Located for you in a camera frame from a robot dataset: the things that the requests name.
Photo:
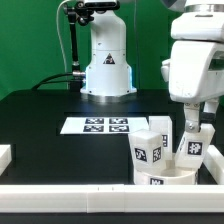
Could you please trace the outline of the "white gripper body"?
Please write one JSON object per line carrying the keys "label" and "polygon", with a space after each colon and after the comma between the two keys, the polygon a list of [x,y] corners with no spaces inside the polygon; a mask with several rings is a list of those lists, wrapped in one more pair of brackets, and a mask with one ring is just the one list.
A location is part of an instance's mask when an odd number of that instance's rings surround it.
{"label": "white gripper body", "polygon": [[224,68],[210,67],[224,60],[224,15],[183,14],[173,21],[171,36],[171,99],[199,103],[224,95]]}

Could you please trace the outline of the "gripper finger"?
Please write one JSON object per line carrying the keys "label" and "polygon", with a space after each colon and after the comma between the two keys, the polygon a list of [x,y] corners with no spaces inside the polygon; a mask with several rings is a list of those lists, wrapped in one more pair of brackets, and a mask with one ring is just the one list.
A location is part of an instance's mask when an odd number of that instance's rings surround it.
{"label": "gripper finger", "polygon": [[184,115],[185,115],[185,131],[189,133],[198,133],[200,130],[199,123],[199,104],[184,104]]}
{"label": "gripper finger", "polygon": [[212,124],[216,120],[216,112],[219,106],[218,99],[210,99],[204,103],[203,111],[201,113],[201,121],[203,123]]}

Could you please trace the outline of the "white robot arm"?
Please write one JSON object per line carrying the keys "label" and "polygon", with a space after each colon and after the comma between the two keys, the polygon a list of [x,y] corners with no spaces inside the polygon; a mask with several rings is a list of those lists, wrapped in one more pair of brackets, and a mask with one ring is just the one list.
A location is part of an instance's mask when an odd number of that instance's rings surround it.
{"label": "white robot arm", "polygon": [[[124,0],[84,0],[93,12],[92,56],[86,68],[82,91],[97,97],[124,96],[131,89],[126,63],[126,28],[114,14]],[[200,130],[202,102],[224,95],[224,68],[214,66],[224,60],[224,0],[160,0],[181,16],[171,25],[174,39],[170,58],[161,72],[169,82],[172,100],[184,104],[185,130]]]}

